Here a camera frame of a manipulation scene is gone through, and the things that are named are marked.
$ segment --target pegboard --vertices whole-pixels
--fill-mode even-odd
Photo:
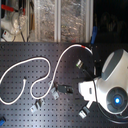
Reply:
[[[71,44],[56,43],[1,43],[0,44],[0,76],[13,64],[36,56],[46,57],[51,63],[50,76],[34,86],[35,96],[43,95],[48,89],[48,82],[61,53]],[[107,56],[114,50],[124,48],[127,44],[97,44],[102,65]],[[54,100],[51,93],[45,98],[45,104],[35,113],[30,107],[35,103],[30,95],[32,82],[45,76],[48,65],[45,61],[32,61],[11,70],[0,86],[0,96],[5,101],[14,100],[21,92],[23,78],[27,78],[25,91],[21,98],[13,105],[6,106],[0,103],[0,116],[6,118],[3,128],[126,128],[127,125],[116,125],[107,121],[101,114],[96,103],[90,108],[91,113],[82,119],[78,113],[86,104],[78,92],[78,81],[87,78],[87,74],[76,68],[76,62],[81,59],[87,66],[87,71],[93,72],[93,61],[90,53],[82,48],[70,49],[62,58],[58,67],[55,82],[71,85],[73,95],[59,93],[59,99]]]

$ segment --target cable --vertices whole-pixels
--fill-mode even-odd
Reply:
[[[16,39],[16,36],[14,36],[14,39],[13,39],[13,41],[12,41],[12,42],[14,42],[14,41],[15,41],[15,39]]]
[[[92,54],[92,51],[91,51],[89,48],[84,47],[84,46],[82,46],[82,45],[80,45],[80,44],[74,44],[74,45],[71,45],[71,46],[69,46],[68,48],[66,48],[66,49],[63,51],[63,53],[60,55],[60,57],[59,57],[59,60],[58,60],[58,62],[57,62],[57,64],[56,64],[56,67],[55,67],[55,70],[54,70],[54,73],[53,73],[53,77],[52,77],[52,80],[51,80],[51,84],[50,84],[50,86],[49,86],[47,92],[46,92],[43,96],[35,97],[35,96],[33,95],[33,93],[32,93],[32,89],[33,89],[33,86],[34,86],[36,83],[38,83],[38,82],[40,82],[40,81],[46,79],[46,78],[49,76],[50,72],[51,72],[51,65],[50,65],[50,62],[49,62],[48,59],[46,59],[46,58],[44,58],[44,57],[35,57],[35,58],[31,58],[31,59],[28,59],[28,60],[19,62],[19,63],[17,63],[17,64],[14,64],[13,66],[11,66],[9,69],[7,69],[7,70],[4,72],[4,74],[2,75],[2,77],[1,77],[1,79],[0,79],[0,84],[2,83],[2,80],[4,79],[5,75],[6,75],[11,69],[13,69],[14,67],[16,67],[16,66],[18,66],[18,65],[21,65],[21,64],[25,64],[25,63],[30,62],[30,61],[33,61],[33,60],[45,60],[45,61],[48,63],[48,66],[49,66],[48,73],[46,74],[45,77],[34,81],[34,83],[33,83],[33,84],[31,85],[31,87],[30,87],[30,94],[31,94],[31,96],[32,96],[34,99],[42,99],[42,98],[46,97],[46,96],[48,95],[48,93],[50,92],[51,87],[52,87],[52,85],[53,85],[53,82],[54,82],[54,79],[55,79],[55,75],[56,75],[56,71],[57,71],[57,68],[58,68],[58,66],[59,66],[59,63],[60,63],[61,58],[63,57],[63,55],[64,55],[69,49],[71,49],[71,48],[73,48],[73,47],[82,47],[82,48],[88,50],[88,51]],[[3,104],[5,104],[5,105],[14,104],[14,103],[21,97],[21,95],[23,94],[23,91],[24,91],[24,88],[25,88],[25,83],[26,83],[26,81],[23,83],[23,88],[22,88],[21,93],[19,94],[19,96],[18,96],[14,101],[12,101],[12,102],[10,102],[10,103],[7,103],[7,102],[4,102],[4,101],[1,99],[1,97],[0,97],[0,101],[1,101]]]
[[[19,63],[17,63],[17,64],[14,64],[14,65],[11,66],[9,69],[7,69],[7,70],[4,72],[4,74],[2,75],[1,79],[0,79],[0,84],[2,83],[2,81],[3,81],[4,77],[5,77],[5,75],[6,75],[11,69],[13,69],[14,67],[19,66],[19,65],[21,65],[21,64],[24,64],[24,63],[33,61],[33,60],[45,60],[45,61],[48,63],[48,66],[49,66],[49,70],[48,70],[47,75],[46,75],[45,77],[39,79],[39,80],[36,80],[34,83],[37,83],[37,82],[39,82],[39,81],[42,81],[42,80],[46,79],[46,78],[49,76],[50,71],[51,71],[50,62],[49,62],[49,60],[46,59],[46,58],[43,58],[43,57],[36,57],[36,58],[28,59],[28,60],[19,62]],[[26,80],[24,79],[24,80],[23,80],[23,88],[22,88],[22,91],[21,91],[21,93],[19,94],[19,96],[18,96],[14,101],[12,101],[12,102],[10,102],[10,103],[7,103],[7,102],[4,102],[4,101],[1,99],[1,97],[0,97],[0,101],[1,101],[3,104],[5,104],[5,105],[14,104],[14,103],[21,97],[21,95],[23,94],[23,91],[24,91],[24,88],[25,88],[25,83],[26,83]]]
[[[55,75],[56,75],[56,71],[57,71],[57,68],[58,68],[58,66],[59,66],[59,63],[60,63],[61,58],[63,57],[63,55],[64,55],[69,49],[71,49],[71,48],[73,48],[73,47],[82,47],[82,48],[85,48],[86,50],[88,50],[88,51],[92,54],[92,51],[91,51],[89,48],[84,47],[84,46],[82,46],[82,45],[80,45],[80,44],[74,44],[74,45],[69,46],[67,49],[65,49],[65,50],[63,51],[63,53],[60,55],[60,57],[59,57],[59,60],[58,60],[57,65],[56,65],[56,67],[55,67],[55,70],[54,70],[54,73],[53,73],[53,78],[52,78],[52,80],[51,80],[51,84],[50,84],[50,86],[49,86],[48,91],[47,91],[43,96],[41,96],[41,97],[35,97],[35,96],[32,94],[32,88],[33,88],[35,82],[32,84],[32,86],[31,86],[31,88],[30,88],[30,94],[31,94],[31,96],[32,96],[34,99],[42,99],[42,98],[44,98],[44,97],[46,97],[46,96],[48,95],[48,93],[50,92],[51,87],[52,87],[52,85],[53,85],[53,82],[54,82],[54,79],[55,79]]]
[[[21,31],[21,36],[22,36],[22,39],[23,39],[23,42],[25,42],[25,39],[24,39],[24,36],[23,36],[23,33],[22,33],[22,31]]]
[[[7,42],[7,40],[5,40],[3,37],[1,39],[3,39],[5,42]]]
[[[14,103],[21,97],[21,95],[23,94],[24,88],[25,88],[25,84],[26,84],[26,79],[23,79],[23,88],[22,88],[22,91],[21,91],[21,93],[19,94],[19,96],[18,96],[14,101],[12,101],[12,102],[10,102],[10,103],[7,103],[7,102],[3,101],[3,100],[1,99],[1,97],[0,97],[0,101],[1,101],[3,104],[5,104],[5,105],[14,104]]]

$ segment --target black plastic part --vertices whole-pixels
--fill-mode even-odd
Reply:
[[[73,88],[68,85],[58,85],[57,90],[64,94],[73,94]]]
[[[1,4],[5,5],[5,3],[6,3],[6,0],[1,1]],[[5,10],[1,9],[1,19],[4,18],[4,15],[5,15]]]
[[[94,65],[96,68],[96,77],[101,76],[101,59],[98,52],[98,46],[92,46],[92,52],[93,52],[93,59],[94,59]]]
[[[83,107],[83,111],[85,112],[86,115],[90,113],[89,109],[86,106]]]

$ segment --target electronic device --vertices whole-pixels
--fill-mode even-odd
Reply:
[[[128,106],[128,53],[117,50],[109,55],[101,77],[78,84],[84,100],[98,102],[108,113],[122,115]]]

